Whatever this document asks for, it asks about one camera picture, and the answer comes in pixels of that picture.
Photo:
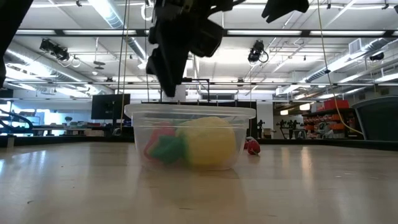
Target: yellow cable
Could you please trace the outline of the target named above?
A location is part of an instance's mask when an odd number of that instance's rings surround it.
[[[317,2],[318,2],[318,18],[319,18],[319,26],[320,26],[320,30],[321,30],[321,40],[322,40],[323,56],[324,56],[324,58],[325,58],[326,70],[328,70],[328,62],[326,61],[325,44],[324,44],[324,42],[323,42],[323,29],[322,29],[322,20],[321,20],[321,12],[320,12],[320,3],[319,3],[319,0],[317,0]],[[329,84],[330,84],[330,86],[332,87],[332,88],[331,88],[331,92],[333,93],[333,97],[334,97],[334,99],[335,99],[335,105],[336,105],[336,109],[337,109],[337,113],[338,113],[338,116],[339,116],[339,118],[340,118],[340,121],[343,123],[344,126],[346,126],[346,128],[348,128],[348,129],[350,129],[350,130],[352,130],[352,131],[354,131],[354,132],[356,132],[356,133],[359,133],[359,134],[362,134],[362,135],[363,135],[363,133],[362,133],[361,131],[358,131],[358,130],[356,130],[356,129],[350,127],[350,126],[348,126],[348,125],[344,122],[343,118],[341,117],[341,114],[340,114],[340,110],[339,110],[339,108],[338,108],[338,105],[337,105],[337,98],[336,98],[336,95],[335,95],[335,90],[333,89],[333,85],[331,84],[330,74],[327,73],[327,75],[328,75],[328,79],[329,79]]]
[[[129,23],[130,23],[130,0],[129,3],[126,5],[128,7],[127,11],[127,26],[126,26],[126,40],[129,38]],[[126,68],[127,68],[127,46],[128,44],[126,43],[126,53],[124,54],[124,75],[123,75],[123,94],[122,94],[122,113],[120,116],[120,131],[123,130],[123,114],[124,114],[124,88],[126,86]]]

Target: wooden table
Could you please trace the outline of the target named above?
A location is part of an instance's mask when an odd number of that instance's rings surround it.
[[[0,152],[0,223],[397,223],[398,153],[262,146],[234,169],[142,169],[133,144]]]

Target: yellow ball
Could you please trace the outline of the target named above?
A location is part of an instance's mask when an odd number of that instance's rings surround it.
[[[193,167],[222,166],[237,153],[235,133],[224,119],[199,118],[181,126],[177,136],[185,138],[185,158]]]

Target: clear plastic container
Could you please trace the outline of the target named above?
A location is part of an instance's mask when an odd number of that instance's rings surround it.
[[[231,168],[256,110],[219,106],[126,105],[136,149],[148,168]]]

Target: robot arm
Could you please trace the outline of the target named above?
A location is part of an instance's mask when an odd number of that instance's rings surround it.
[[[244,1],[156,0],[149,42],[159,46],[148,58],[146,71],[157,76],[167,96],[174,97],[176,85],[181,84],[189,52],[211,57],[220,46],[224,29],[208,17]],[[270,23],[294,10],[306,12],[308,7],[308,0],[268,0],[261,16]]]

